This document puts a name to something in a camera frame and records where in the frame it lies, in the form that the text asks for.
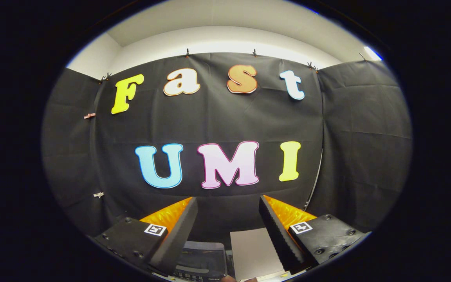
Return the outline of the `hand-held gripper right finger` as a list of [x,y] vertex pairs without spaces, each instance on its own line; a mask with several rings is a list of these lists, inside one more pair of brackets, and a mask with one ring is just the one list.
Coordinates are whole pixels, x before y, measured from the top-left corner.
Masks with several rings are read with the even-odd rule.
[[267,195],[260,196],[258,212],[283,269],[291,274],[328,264],[369,236],[331,214],[317,217]]

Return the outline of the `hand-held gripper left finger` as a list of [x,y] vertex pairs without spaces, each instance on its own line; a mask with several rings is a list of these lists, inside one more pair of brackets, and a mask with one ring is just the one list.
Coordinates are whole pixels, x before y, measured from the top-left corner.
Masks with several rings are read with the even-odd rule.
[[188,197],[142,219],[125,217],[92,238],[99,248],[147,275],[173,274],[198,213]]

